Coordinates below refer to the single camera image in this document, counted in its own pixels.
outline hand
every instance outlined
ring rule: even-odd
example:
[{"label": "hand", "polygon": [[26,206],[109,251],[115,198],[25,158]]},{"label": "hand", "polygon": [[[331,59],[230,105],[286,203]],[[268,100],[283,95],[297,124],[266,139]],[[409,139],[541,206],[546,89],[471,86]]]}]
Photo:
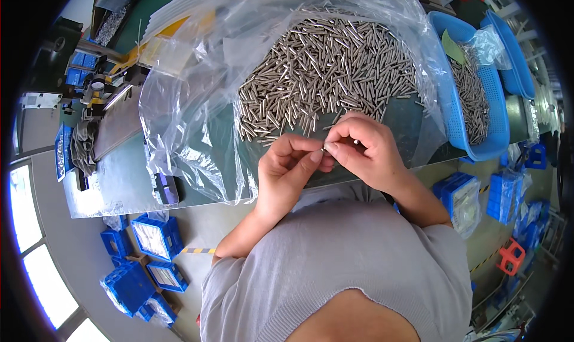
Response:
[{"label": "hand", "polygon": [[[340,142],[347,137],[361,141],[367,150],[361,153],[354,145]],[[329,131],[325,149],[367,185],[390,195],[401,187],[408,174],[391,130],[361,113],[342,116]]]},{"label": "hand", "polygon": [[254,213],[275,225],[295,206],[305,184],[319,169],[328,173],[335,160],[324,156],[323,142],[283,134],[259,160],[259,197]]}]

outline metal pin pile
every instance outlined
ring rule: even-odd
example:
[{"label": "metal pin pile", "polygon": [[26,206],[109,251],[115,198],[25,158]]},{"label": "metal pin pile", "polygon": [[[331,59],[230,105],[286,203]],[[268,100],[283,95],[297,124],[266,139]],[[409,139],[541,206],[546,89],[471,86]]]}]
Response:
[{"label": "metal pin pile", "polygon": [[336,116],[323,130],[349,110],[382,122],[391,97],[418,91],[413,62],[385,26],[331,18],[283,34],[238,93],[241,140],[267,146],[287,127],[308,137],[324,114]]},{"label": "metal pin pile", "polygon": [[466,64],[461,66],[450,58],[452,73],[455,77],[456,88],[459,91],[460,104],[463,108],[464,125],[466,126],[468,143],[478,145],[486,139],[490,116],[490,105],[486,100],[482,82],[477,75],[478,65],[474,54],[467,54],[462,49]]}]

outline red plastic stool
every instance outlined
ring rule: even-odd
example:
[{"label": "red plastic stool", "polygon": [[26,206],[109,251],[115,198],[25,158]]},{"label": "red plastic stool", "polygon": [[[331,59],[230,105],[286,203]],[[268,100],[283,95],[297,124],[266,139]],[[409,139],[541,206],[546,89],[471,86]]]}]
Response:
[{"label": "red plastic stool", "polygon": [[[510,238],[510,241],[512,241],[512,244],[508,248],[503,247],[500,249],[502,261],[497,264],[497,267],[508,274],[508,276],[514,276],[518,272],[522,261],[524,261],[526,252],[513,238]],[[516,250],[520,251],[520,256],[518,257],[515,256]]]}]

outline forearm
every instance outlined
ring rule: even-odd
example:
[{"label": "forearm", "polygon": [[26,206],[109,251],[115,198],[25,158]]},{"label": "forearm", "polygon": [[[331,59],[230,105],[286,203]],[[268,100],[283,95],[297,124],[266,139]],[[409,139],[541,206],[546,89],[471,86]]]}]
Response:
[{"label": "forearm", "polygon": [[225,257],[247,257],[253,247],[275,227],[277,221],[263,221],[251,211],[217,246],[211,264]]},{"label": "forearm", "polygon": [[401,215],[418,227],[446,225],[452,227],[448,211],[432,192],[411,172],[401,177],[397,188],[392,191]]}]

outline window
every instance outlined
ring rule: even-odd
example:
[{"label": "window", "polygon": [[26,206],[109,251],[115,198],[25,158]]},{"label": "window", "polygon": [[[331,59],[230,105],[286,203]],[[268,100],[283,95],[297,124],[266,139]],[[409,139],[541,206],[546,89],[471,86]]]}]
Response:
[{"label": "window", "polygon": [[30,160],[12,165],[10,202],[20,257],[39,305],[63,340],[109,342],[78,304],[51,256],[36,209]]},{"label": "window", "polygon": [[26,251],[42,238],[36,207],[32,199],[30,167],[24,165],[10,172],[12,219],[20,252]]},{"label": "window", "polygon": [[78,304],[60,277],[46,245],[28,253],[24,266],[46,315],[55,328],[60,327]]},{"label": "window", "polygon": [[110,340],[97,329],[89,318],[86,318],[66,342],[110,342]]}]

